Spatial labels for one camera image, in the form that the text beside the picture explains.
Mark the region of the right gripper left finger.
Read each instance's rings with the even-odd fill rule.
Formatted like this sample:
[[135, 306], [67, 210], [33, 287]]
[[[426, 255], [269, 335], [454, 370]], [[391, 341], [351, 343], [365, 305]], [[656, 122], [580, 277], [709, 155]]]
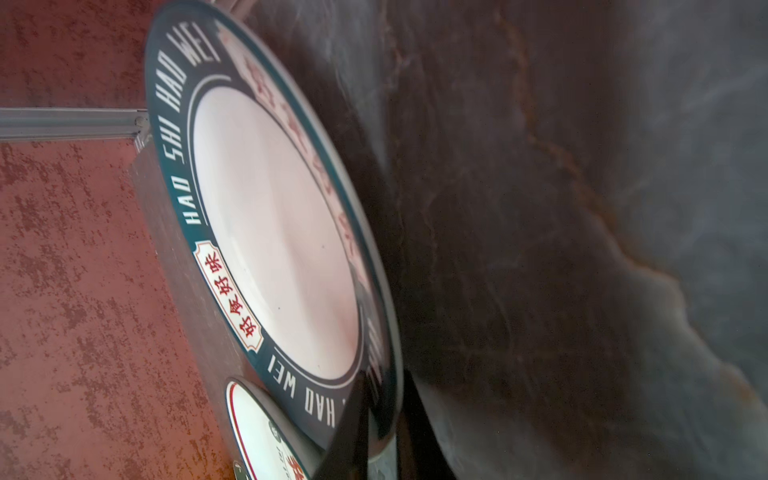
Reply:
[[335, 436], [313, 480], [368, 478], [370, 393], [366, 375], [359, 373], [345, 404]]

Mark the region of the white plate red characters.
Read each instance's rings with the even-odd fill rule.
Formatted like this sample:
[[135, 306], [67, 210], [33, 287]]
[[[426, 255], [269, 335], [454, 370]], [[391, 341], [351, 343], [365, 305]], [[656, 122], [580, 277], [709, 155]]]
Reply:
[[225, 387], [227, 413], [243, 478], [313, 479], [320, 449], [281, 410], [269, 393], [242, 377]]

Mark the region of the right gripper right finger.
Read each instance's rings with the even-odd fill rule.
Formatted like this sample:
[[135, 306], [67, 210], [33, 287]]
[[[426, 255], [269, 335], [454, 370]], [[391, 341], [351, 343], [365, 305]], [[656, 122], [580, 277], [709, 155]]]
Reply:
[[399, 479], [456, 479], [408, 370], [404, 372], [404, 395], [397, 423], [396, 444]]

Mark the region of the dark green rim text plate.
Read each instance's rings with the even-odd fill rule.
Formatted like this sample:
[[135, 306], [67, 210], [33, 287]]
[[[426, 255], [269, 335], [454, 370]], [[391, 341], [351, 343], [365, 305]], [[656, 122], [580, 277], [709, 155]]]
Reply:
[[203, 1], [158, 11], [145, 85], [175, 216], [249, 364], [321, 447], [364, 376], [379, 455], [402, 406], [397, 318], [368, 220], [310, 103], [260, 38]]

